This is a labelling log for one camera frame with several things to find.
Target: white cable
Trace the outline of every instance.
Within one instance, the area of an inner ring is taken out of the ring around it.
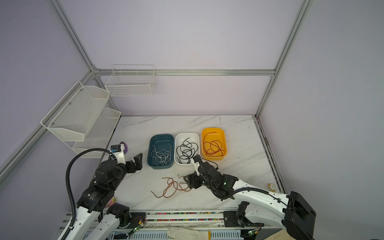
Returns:
[[[170,146],[169,151],[167,151],[166,149],[161,149],[160,151],[156,151],[156,146],[152,145],[154,150],[151,152],[150,155],[151,155],[151,157],[153,157],[155,159],[154,163],[157,166],[160,166],[159,164],[161,164],[162,166],[167,165],[171,161],[172,146],[169,143],[168,143],[168,145]]]

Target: red cable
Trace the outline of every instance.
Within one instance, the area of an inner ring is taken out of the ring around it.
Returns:
[[[204,136],[204,138],[203,138],[203,150],[204,150],[204,152],[205,152],[205,154],[206,155],[213,155],[213,154],[215,154],[215,153],[217,153],[217,152],[221,152],[221,156],[224,156],[224,153],[223,153],[223,151],[224,150],[222,150],[221,148],[223,147],[223,144],[219,141],[219,140],[213,140],[213,141],[210,141],[210,142],[206,142],[205,141],[205,137],[208,135],[208,134],[211,134],[211,133],[217,133],[217,132],[209,132],[209,133],[207,133],[205,136]],[[209,149],[207,150],[206,148],[205,148],[205,144],[206,143],[208,143],[209,144]],[[214,147],[217,147],[217,151],[214,151],[213,149],[212,149],[212,146],[214,146]]]
[[[163,195],[161,195],[160,197],[158,197],[158,196],[156,196],[156,194],[155,194],[154,192],[151,191],[151,193],[153,193],[153,195],[155,195],[156,198],[161,198],[161,197],[169,198],[169,197],[173,196],[173,195],[176,193],[177,190],[179,190],[179,191],[185,191],[185,192],[189,192],[189,191],[192,190],[192,189],[187,190],[187,189],[188,189],[188,186],[187,186],[186,189],[184,189],[184,188],[181,186],[181,184],[187,184],[186,182],[177,183],[177,182],[174,181],[173,178],[171,178],[171,177],[162,177],[161,179],[166,179],[166,178],[168,178],[168,180],[167,180],[168,187],[167,187],[166,189],[164,189],[164,191],[163,191]],[[167,193],[167,191],[168,191],[168,189],[169,189],[170,187],[173,187],[173,188],[175,189],[175,191],[174,191],[169,197],[166,197],[166,193]]]

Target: white glove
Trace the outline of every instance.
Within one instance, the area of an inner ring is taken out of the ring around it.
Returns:
[[[267,237],[265,240],[295,240],[289,236],[286,230],[280,230],[277,233]]]
[[[190,230],[182,227],[170,227],[167,230],[167,235],[179,240],[209,240],[210,231]]]

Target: brown cable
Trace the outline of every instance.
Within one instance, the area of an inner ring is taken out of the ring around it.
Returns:
[[[153,195],[155,195],[156,198],[161,198],[161,197],[170,198],[170,197],[173,196],[178,190],[179,190],[179,191],[185,191],[185,192],[189,192],[189,191],[192,190],[192,189],[187,190],[188,187],[187,187],[186,189],[184,189],[184,188],[181,186],[181,184],[187,184],[186,182],[177,183],[177,182],[174,181],[173,178],[171,178],[171,177],[162,177],[161,179],[166,179],[166,178],[168,179],[168,180],[167,180],[168,187],[167,187],[166,189],[164,189],[164,191],[163,191],[163,195],[161,195],[160,197],[158,197],[158,196],[156,196],[156,194],[155,194],[154,192],[151,191],[151,193],[153,193]],[[169,189],[171,186],[174,187],[175,191],[174,191],[169,197],[166,197],[166,193],[167,193],[168,189]]]
[[[217,132],[209,132],[209,133],[207,133],[205,136],[204,136],[204,138],[203,138],[203,150],[204,150],[204,152],[205,152],[205,155],[206,156],[208,156],[208,155],[213,155],[213,154],[215,154],[215,153],[217,153],[217,152],[221,152],[221,156],[224,156],[224,153],[223,153],[223,151],[224,150],[222,150],[221,148],[223,147],[223,144],[219,141],[219,140],[213,140],[213,141],[210,141],[210,142],[206,142],[205,141],[205,137],[208,135],[208,134],[211,134],[211,133],[217,133]],[[205,144],[209,144],[209,149],[207,150],[206,148],[205,148]],[[217,147],[217,151],[214,151],[213,149],[212,149],[212,146],[214,146],[214,147]]]
[[[137,218],[134,218],[134,219],[131,219],[131,222],[138,222],[138,221],[142,221],[142,218],[141,217],[144,217],[144,215],[142,215],[142,216],[139,216],[139,217],[137,217]]]

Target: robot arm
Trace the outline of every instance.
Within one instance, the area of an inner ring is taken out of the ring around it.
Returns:
[[[184,177],[188,187],[203,185],[221,200],[241,200],[233,221],[237,226],[264,223],[286,229],[295,239],[312,240],[316,212],[300,194],[269,192],[237,177],[221,174],[208,162],[202,162],[199,155],[193,160],[196,171]]]
[[[98,218],[106,204],[113,197],[114,191],[125,175],[142,169],[142,153],[134,157],[134,162],[126,162],[122,152],[124,145],[113,145],[111,148],[112,158],[102,162],[95,171],[95,178],[77,202],[73,226],[71,226],[70,221],[59,236],[59,239],[83,239],[88,228]],[[126,227],[130,223],[130,219],[129,207],[115,203],[107,210],[103,220],[87,239],[104,240],[118,226]]]

